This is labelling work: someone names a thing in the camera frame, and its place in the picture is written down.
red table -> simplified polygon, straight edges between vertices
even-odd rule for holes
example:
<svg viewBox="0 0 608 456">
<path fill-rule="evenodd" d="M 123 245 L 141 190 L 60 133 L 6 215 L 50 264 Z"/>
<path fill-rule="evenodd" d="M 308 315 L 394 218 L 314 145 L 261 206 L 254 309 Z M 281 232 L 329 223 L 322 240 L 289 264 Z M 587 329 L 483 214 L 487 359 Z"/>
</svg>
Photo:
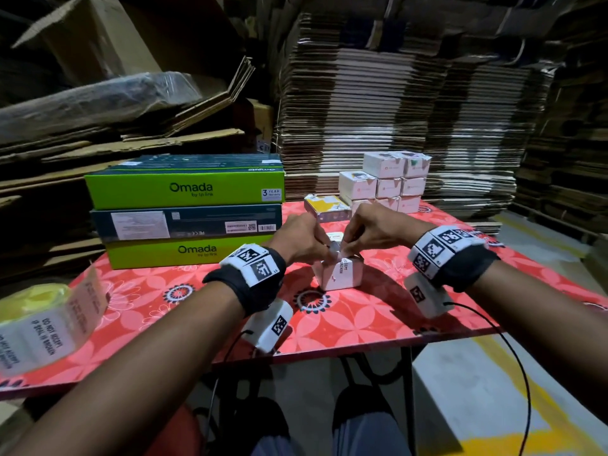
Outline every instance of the red table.
<svg viewBox="0 0 608 456">
<path fill-rule="evenodd" d="M 288 214 L 303 212 L 301 202 L 283 205 L 284 219 Z M 460 224 L 470 229 L 426 203 L 421 204 L 414 216 L 437 225 Z M 345 226 L 346 222 L 323 224 L 327 231 L 343 231 Z M 492 249 L 505 262 L 575 299 L 608 307 L 607 298 L 585 290 L 553 270 L 489 240 Z M 291 266 L 279 297 L 292 303 L 296 313 L 289 323 L 289 336 L 270 360 L 292 362 L 372 348 L 423 345 L 494 332 L 487 322 L 461 307 L 455 307 L 434 320 L 422 317 L 403 287 L 404 277 L 414 272 L 412 264 L 406 259 L 407 253 L 405 247 L 363 252 L 369 268 L 364 272 L 361 287 L 326 294 L 316 288 L 309 266 Z M 65 391 L 199 289 L 203 277 L 218 267 L 217 264 L 207 264 L 112 270 L 107 255 L 102 255 L 94 265 L 103 288 L 111 296 L 110 306 L 96 331 L 79 351 L 65 359 L 22 376 L 0 377 L 0 399 Z M 483 312 L 466 294 L 451 292 L 451 295 L 454 301 Z M 251 356 L 251 346 L 242 341 L 230 360 L 245 360 Z M 218 354 L 215 362 L 220 362 L 223 357 L 224 351 Z"/>
</svg>

plastic wrap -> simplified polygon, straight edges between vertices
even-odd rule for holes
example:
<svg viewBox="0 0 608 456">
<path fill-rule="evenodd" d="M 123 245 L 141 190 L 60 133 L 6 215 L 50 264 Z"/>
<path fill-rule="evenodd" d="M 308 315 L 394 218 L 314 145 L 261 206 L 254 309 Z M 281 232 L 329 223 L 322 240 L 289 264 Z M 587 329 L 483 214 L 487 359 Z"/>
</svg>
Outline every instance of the plastic wrap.
<svg viewBox="0 0 608 456">
<path fill-rule="evenodd" d="M 0 145 L 128 122 L 149 111 L 203 98 L 186 73 L 157 72 L 114 78 L 0 109 Z"/>
</svg>

small white box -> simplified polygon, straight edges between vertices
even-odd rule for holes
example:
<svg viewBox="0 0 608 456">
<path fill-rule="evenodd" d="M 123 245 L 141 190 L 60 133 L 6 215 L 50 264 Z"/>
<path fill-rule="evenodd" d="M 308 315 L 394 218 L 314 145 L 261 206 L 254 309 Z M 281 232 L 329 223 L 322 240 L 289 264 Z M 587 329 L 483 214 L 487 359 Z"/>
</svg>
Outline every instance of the small white box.
<svg viewBox="0 0 608 456">
<path fill-rule="evenodd" d="M 91 266 L 65 302 L 0 325 L 0 373 L 22 375 L 76 352 L 107 307 L 108 300 Z"/>
<path fill-rule="evenodd" d="M 422 195 L 424 193 L 426 177 L 413 177 L 411 179 L 403 177 L 401 181 L 401 192 L 399 192 L 399 195 L 413 196 Z"/>
<path fill-rule="evenodd" d="M 365 152 L 363 171 L 378 179 L 394 179 L 403 175 L 405 157 L 400 152 Z"/>
<path fill-rule="evenodd" d="M 399 206 L 397 211 L 399 213 L 418 213 L 418 207 L 420 206 L 420 196 L 401 196 L 399 197 Z"/>
<path fill-rule="evenodd" d="M 436 288 L 430 281 L 420 274 L 414 272 L 403 281 L 406 290 L 410 292 L 416 307 L 427 319 L 434 319 L 441 314 L 452 310 L 453 305 L 445 306 L 444 303 L 453 303 L 452 298 L 444 288 Z"/>
<path fill-rule="evenodd" d="M 247 320 L 242 331 L 249 329 L 254 334 L 244 334 L 249 344 L 263 353 L 270 353 L 277 344 L 285 328 L 289 324 L 294 310 L 282 299 L 275 299 L 270 306 L 262 312 L 257 312 Z"/>
<path fill-rule="evenodd" d="M 364 171 L 340 171 L 338 190 L 341 197 L 362 200 L 376 197 L 377 179 Z"/>
<path fill-rule="evenodd" d="M 368 205 L 371 205 L 371 203 L 374 201 L 374 199 L 365 199 L 365 200 L 351 200 L 348 197 L 341 197 L 342 201 L 345 202 L 348 206 L 350 206 L 350 210 L 352 211 L 352 214 L 355 214 L 357 212 L 357 209 L 359 208 L 360 205 L 362 205 L 363 203 L 367 203 Z"/>
<path fill-rule="evenodd" d="M 399 195 L 401 195 L 401 178 L 378 179 L 376 198 L 392 198 Z"/>
<path fill-rule="evenodd" d="M 403 177 L 426 177 L 431 157 L 417 152 L 401 152 L 405 157 Z"/>
<path fill-rule="evenodd" d="M 328 234 L 328 236 L 331 240 L 331 249 L 339 251 L 340 242 L 344 234 Z M 341 258 L 337 262 L 315 262 L 313 264 L 313 272 L 321 290 L 333 291 L 335 289 L 355 288 L 359 286 L 363 279 L 363 266 L 363 258 L 357 254 L 348 258 Z"/>
<path fill-rule="evenodd" d="M 376 202 L 380 203 L 382 206 L 390 208 L 393 211 L 397 211 L 399 209 L 399 200 L 401 200 L 401 197 L 378 198 Z"/>
</svg>

flower pattern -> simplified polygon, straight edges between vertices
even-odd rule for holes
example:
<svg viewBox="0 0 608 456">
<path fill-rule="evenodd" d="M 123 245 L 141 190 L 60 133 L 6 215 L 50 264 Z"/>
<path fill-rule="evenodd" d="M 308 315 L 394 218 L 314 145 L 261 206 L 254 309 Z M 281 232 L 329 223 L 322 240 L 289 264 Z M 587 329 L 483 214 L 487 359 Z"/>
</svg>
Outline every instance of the flower pattern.
<svg viewBox="0 0 608 456">
<path fill-rule="evenodd" d="M 302 202 L 283 205 L 284 220 L 289 214 L 304 212 Z M 426 203 L 422 203 L 418 213 L 413 216 L 435 224 L 459 224 L 470 229 Z M 322 226 L 326 231 L 344 231 L 346 222 L 330 222 Z M 607 298 L 579 287 L 508 247 L 491 249 L 506 263 L 584 302 L 589 310 L 603 315 L 600 307 L 608 307 Z M 403 286 L 404 278 L 414 272 L 407 260 L 408 252 L 405 247 L 364 251 L 362 255 L 368 267 L 361 286 L 327 293 L 319 291 L 309 266 L 294 264 L 289 267 L 278 296 L 293 305 L 294 316 L 277 346 L 280 353 L 275 353 L 275 356 L 296 360 L 373 346 L 419 343 L 420 336 L 441 340 L 492 333 L 487 322 L 462 307 L 455 307 L 434 320 L 425 319 Z M 0 399 L 19 394 L 27 396 L 32 390 L 69 386 L 82 380 L 105 359 L 199 289 L 203 277 L 218 267 L 218 264 L 206 264 L 113 270 L 107 255 L 102 255 L 94 265 L 103 289 L 110 296 L 110 305 L 91 338 L 78 351 L 47 367 L 18 377 L 0 375 Z M 76 278 L 72 285 L 78 284 L 83 276 Z M 454 301 L 485 314 L 466 294 L 448 290 Z M 306 291 L 310 292 L 310 298 L 298 299 Z M 216 362 L 222 361 L 226 348 L 218 354 Z M 230 360 L 247 359 L 252 355 L 251 345 L 241 340 Z"/>
</svg>

table leg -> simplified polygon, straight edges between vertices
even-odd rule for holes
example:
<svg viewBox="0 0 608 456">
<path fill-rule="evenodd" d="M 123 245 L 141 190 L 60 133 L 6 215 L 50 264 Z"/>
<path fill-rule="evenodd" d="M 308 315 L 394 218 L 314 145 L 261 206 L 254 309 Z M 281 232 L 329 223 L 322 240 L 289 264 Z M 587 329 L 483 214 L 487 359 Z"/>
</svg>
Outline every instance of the table leg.
<svg viewBox="0 0 608 456">
<path fill-rule="evenodd" d="M 402 347 L 403 393 L 406 398 L 407 444 L 412 456 L 416 456 L 416 421 L 414 405 L 414 359 L 422 348 Z"/>
</svg>

